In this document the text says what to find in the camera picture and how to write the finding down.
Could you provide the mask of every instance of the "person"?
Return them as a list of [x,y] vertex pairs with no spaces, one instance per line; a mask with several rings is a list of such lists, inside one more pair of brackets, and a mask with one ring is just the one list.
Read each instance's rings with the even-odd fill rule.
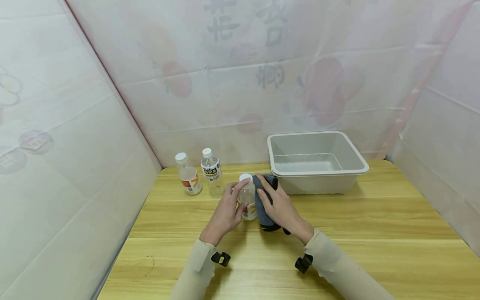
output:
[[[280,184],[277,190],[274,190],[262,175],[256,176],[273,200],[273,204],[270,204],[265,192],[257,190],[267,215],[303,243],[305,253],[313,257],[312,266],[318,274],[332,284],[346,300],[393,299],[331,239],[300,217]],[[193,246],[185,268],[170,295],[171,300],[204,298],[215,272],[216,264],[211,257],[216,253],[216,246],[242,220],[241,214],[246,203],[237,207],[237,198],[248,181],[249,179],[246,179],[227,185],[225,194],[219,200],[210,221]]]

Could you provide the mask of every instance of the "sleeve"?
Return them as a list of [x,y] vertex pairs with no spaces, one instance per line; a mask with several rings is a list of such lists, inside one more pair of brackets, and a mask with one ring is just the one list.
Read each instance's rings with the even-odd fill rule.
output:
[[214,245],[197,240],[180,277],[175,284],[170,300],[200,300],[205,296],[207,286],[215,275],[212,255]]
[[317,229],[305,246],[305,253],[313,257],[312,265],[318,274],[333,285],[346,300],[394,299],[337,244]]

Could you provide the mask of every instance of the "table surface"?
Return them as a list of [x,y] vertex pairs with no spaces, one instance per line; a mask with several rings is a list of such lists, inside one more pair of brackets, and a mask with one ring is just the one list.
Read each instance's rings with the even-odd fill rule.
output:
[[[478,257],[395,165],[369,164],[345,195],[292,196],[300,215],[396,299],[479,299]],[[225,182],[270,172],[268,164],[222,170]],[[189,196],[175,168],[162,170],[99,299],[167,299],[216,204],[206,185]],[[216,268],[205,299],[342,299],[313,268],[304,275],[295,269],[302,245],[281,230],[265,233],[257,221],[243,221],[218,250],[232,259]]]

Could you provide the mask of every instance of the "clear plastic bottle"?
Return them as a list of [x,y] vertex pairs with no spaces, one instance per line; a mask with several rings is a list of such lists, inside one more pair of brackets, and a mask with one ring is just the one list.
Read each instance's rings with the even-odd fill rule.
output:
[[250,174],[241,174],[239,181],[250,178],[250,181],[240,191],[238,201],[239,203],[248,202],[242,213],[242,218],[247,221],[255,220],[257,218],[257,209],[255,208],[255,185],[253,184],[253,177]]
[[179,172],[181,183],[188,195],[197,195],[202,191],[202,182],[198,178],[197,170],[188,161],[188,156],[184,152],[175,155],[177,161],[177,170]]
[[210,196],[213,198],[221,198],[225,191],[225,186],[222,182],[222,168],[220,166],[220,159],[213,156],[212,149],[205,148],[202,151],[204,155],[200,165],[204,171],[204,177],[208,184]]

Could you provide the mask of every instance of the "gray plastic tub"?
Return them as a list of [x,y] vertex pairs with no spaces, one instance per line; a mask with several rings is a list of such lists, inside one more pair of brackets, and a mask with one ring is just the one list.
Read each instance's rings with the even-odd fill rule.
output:
[[343,194],[369,166],[340,131],[273,134],[270,168],[287,194]]

